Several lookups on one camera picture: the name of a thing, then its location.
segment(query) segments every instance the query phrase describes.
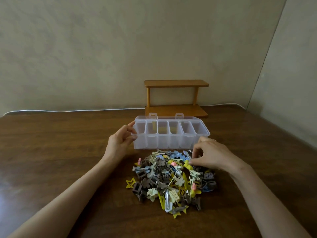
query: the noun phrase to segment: wall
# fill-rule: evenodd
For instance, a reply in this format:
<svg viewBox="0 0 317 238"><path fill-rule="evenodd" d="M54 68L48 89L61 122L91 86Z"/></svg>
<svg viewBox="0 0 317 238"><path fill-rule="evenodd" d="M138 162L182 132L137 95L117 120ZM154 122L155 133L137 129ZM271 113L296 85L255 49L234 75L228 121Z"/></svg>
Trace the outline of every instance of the wall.
<svg viewBox="0 0 317 238"><path fill-rule="evenodd" d="M284 2L0 0L0 114L144 107L150 79L203 79L200 105L246 107Z"/></svg>
<svg viewBox="0 0 317 238"><path fill-rule="evenodd" d="M248 110L317 147L317 0L287 0Z"/></svg>

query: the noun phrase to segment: clear plastic container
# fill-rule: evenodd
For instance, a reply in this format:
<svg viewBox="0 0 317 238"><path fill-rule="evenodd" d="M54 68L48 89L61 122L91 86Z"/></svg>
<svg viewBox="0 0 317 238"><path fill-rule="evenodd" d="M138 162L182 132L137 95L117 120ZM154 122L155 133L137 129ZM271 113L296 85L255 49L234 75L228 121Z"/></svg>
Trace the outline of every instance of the clear plastic container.
<svg viewBox="0 0 317 238"><path fill-rule="evenodd" d="M200 136L210 135L201 119L183 114L137 116L133 128L138 136L134 141L135 149L192 149Z"/></svg>

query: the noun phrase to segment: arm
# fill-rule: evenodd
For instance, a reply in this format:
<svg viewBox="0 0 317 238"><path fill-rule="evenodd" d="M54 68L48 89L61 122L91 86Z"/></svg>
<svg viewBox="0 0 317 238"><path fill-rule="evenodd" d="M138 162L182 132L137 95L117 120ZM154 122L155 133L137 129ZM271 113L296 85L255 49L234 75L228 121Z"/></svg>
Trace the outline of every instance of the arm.
<svg viewBox="0 0 317 238"><path fill-rule="evenodd" d="M256 172L215 140L201 137L190 164L222 169L230 174L263 237L311 237Z"/></svg>
<svg viewBox="0 0 317 238"><path fill-rule="evenodd" d="M102 159L84 176L57 196L9 237L66 237L97 188L120 163L137 136L134 122L109 137Z"/></svg>

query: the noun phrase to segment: hand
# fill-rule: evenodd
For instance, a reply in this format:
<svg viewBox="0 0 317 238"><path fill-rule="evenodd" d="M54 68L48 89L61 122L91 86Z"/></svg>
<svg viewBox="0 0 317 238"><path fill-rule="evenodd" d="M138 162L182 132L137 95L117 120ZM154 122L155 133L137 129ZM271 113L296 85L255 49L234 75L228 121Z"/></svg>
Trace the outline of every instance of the hand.
<svg viewBox="0 0 317 238"><path fill-rule="evenodd" d="M122 158L126 154L128 146L137 139L137 136L131 135L131 133L136 134L133 125L135 122L128 125L122 126L116 133L109 137L108 145L105 151L104 156L101 161L113 161L116 164L119 164Z"/></svg>
<svg viewBox="0 0 317 238"><path fill-rule="evenodd" d="M233 173L247 164L235 156L225 145L218 143L213 139L201 136L198 143L194 145L191 165L204 166L207 168L216 168Z"/></svg>

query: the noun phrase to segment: person's left hand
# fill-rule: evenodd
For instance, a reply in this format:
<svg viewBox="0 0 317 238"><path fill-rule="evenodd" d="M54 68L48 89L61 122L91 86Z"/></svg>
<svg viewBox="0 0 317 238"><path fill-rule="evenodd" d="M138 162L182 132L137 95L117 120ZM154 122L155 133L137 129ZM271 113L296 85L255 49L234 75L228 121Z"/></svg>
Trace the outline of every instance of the person's left hand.
<svg viewBox="0 0 317 238"><path fill-rule="evenodd" d="M116 133L109 137L108 145L104 156L101 161L113 161L119 164L122 158L126 154L128 146L137 139L136 135L131 135L131 133L136 134L133 127L134 121L128 125L122 126Z"/></svg>

